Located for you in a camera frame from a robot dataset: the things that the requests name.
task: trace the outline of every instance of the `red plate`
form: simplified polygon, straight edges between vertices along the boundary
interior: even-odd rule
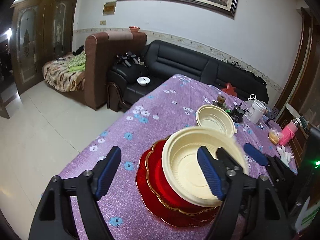
[[[161,164],[165,141],[154,143],[140,159],[136,182],[145,206],[151,213],[172,226],[197,227],[210,223],[219,208],[204,208],[185,201],[166,181]]]

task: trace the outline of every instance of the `cream plastic bowl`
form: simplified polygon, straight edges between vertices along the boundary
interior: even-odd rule
[[[229,138],[236,133],[231,117],[220,107],[203,105],[196,112],[196,120],[200,127],[207,127],[225,134]]]
[[[210,128],[189,127],[169,137],[162,151],[162,168],[171,188],[184,200],[202,207],[220,206],[212,195],[197,161],[197,151],[206,146],[214,158],[223,147],[249,174],[244,152],[233,139]]]
[[[139,85],[141,85],[141,86],[146,86],[147,84],[150,83],[150,78],[148,78],[148,77],[139,77],[139,78],[137,79],[137,82],[138,82]]]

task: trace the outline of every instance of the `purple tablecloth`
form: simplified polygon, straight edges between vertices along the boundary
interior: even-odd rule
[[[214,86],[205,85],[182,75],[175,75],[160,87],[135,103],[117,122],[85,148],[60,176],[71,178],[87,169],[92,169],[97,161],[104,158],[113,145],[122,152],[121,164],[116,172],[108,194],[98,202],[101,213],[116,240],[137,239],[204,239],[210,225],[198,228],[175,228],[151,214],[142,202],[136,186],[135,176],[140,157],[151,145],[168,135],[196,125],[196,110],[211,103],[219,94],[226,98],[226,104],[240,104],[239,98],[229,96]],[[236,140],[242,147],[250,142],[263,153],[279,156],[276,147],[268,139],[268,127],[262,128],[244,118],[242,125],[236,124]],[[251,158],[245,157],[250,176],[257,178],[266,174]],[[294,161],[291,169],[296,169]],[[79,237],[87,239],[76,198],[72,207]],[[234,237],[238,238],[242,220],[239,218]]]

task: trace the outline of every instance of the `pink thermos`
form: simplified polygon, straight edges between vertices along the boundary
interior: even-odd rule
[[[298,130],[300,125],[300,119],[296,117],[282,130],[282,138],[279,140],[279,145],[286,145],[291,139],[293,139],[295,132]]]

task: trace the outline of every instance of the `door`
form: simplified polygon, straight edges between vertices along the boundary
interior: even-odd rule
[[[12,17],[11,59],[19,94],[43,80],[45,0],[15,6]]]
[[[0,116],[7,118],[7,119],[10,118],[7,110],[5,109],[1,95],[0,95]]]
[[[50,0],[45,29],[45,54],[48,60],[62,57],[72,51],[73,15],[76,0]]]

